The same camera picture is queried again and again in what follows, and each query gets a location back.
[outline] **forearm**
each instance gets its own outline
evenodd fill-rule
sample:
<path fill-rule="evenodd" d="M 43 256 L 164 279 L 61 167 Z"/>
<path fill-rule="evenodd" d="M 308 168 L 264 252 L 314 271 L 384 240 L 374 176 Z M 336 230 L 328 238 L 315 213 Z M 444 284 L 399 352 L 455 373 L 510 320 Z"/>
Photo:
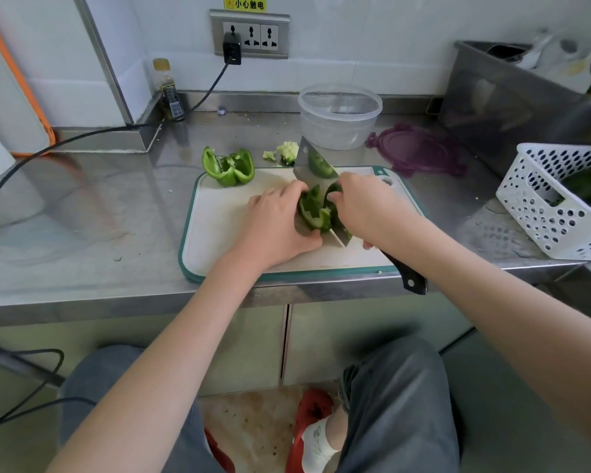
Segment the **forearm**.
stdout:
<path fill-rule="evenodd" d="M 469 252 L 427 220 L 415 232 L 403 245 L 396 242 L 396 253 L 386 248 L 437 284 L 523 379 L 591 438 L 591 319 Z"/>
<path fill-rule="evenodd" d="M 245 257 L 224 255 L 87 416 L 48 472 L 161 471 L 221 337 L 259 275 Z"/>

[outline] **hand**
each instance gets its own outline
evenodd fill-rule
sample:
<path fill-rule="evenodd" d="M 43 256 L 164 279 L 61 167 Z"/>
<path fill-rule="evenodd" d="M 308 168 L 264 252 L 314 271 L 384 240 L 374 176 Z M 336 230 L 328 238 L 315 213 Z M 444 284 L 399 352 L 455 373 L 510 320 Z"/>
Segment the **hand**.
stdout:
<path fill-rule="evenodd" d="M 303 252 L 322 246 L 319 231 L 303 236 L 296 231 L 294 216 L 300 194 L 308 188 L 291 181 L 282 190 L 268 189 L 250 198 L 241 232 L 232 247 L 249 256 L 260 272 Z"/>
<path fill-rule="evenodd" d="M 413 206 L 376 176 L 343 172 L 339 182 L 343 192 L 331 192 L 328 199 L 337 206 L 343 225 L 363 239 L 365 248 L 373 245 L 385 248 L 390 222 L 397 221 L 402 231 L 410 230 L 420 217 Z"/>

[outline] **power outlet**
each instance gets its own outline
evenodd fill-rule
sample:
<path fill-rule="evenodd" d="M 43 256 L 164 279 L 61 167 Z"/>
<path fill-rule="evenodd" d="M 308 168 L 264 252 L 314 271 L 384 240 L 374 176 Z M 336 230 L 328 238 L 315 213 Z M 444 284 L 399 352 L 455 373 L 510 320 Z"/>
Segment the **power outlet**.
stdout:
<path fill-rule="evenodd" d="M 223 56 L 224 34 L 241 36 L 241 56 L 289 57 L 289 15 L 210 10 L 215 54 Z"/>
<path fill-rule="evenodd" d="M 260 24 L 228 23 L 223 22 L 223 34 L 237 32 L 241 35 L 241 49 L 261 49 Z"/>
<path fill-rule="evenodd" d="M 275 24 L 262 24 L 260 26 L 260 49 L 278 51 L 280 29 Z"/>

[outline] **black plug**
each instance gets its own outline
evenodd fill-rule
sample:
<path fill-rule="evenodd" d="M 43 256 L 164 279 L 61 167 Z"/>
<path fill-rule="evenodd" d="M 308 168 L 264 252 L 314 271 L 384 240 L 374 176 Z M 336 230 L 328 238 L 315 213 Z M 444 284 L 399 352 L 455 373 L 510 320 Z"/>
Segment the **black plug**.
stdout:
<path fill-rule="evenodd" d="M 241 35 L 232 27 L 230 33 L 223 35 L 223 59 L 227 65 L 241 64 Z"/>

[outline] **jeans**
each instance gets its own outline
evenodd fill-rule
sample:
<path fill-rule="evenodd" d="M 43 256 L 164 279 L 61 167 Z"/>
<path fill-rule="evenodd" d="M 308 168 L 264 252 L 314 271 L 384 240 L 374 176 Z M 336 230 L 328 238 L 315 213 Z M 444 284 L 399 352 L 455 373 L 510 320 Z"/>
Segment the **jeans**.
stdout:
<path fill-rule="evenodd" d="M 98 402 L 141 352 L 121 345 L 93 352 L 64 382 L 60 395 Z M 446 373 L 440 356 L 425 341 L 398 339 L 348 367 L 341 376 L 339 397 L 348 413 L 348 435 L 338 473 L 458 471 Z M 60 445 L 92 408 L 77 402 L 62 405 Z M 194 471 L 224 473 L 208 449 L 197 401 L 163 469 Z"/>

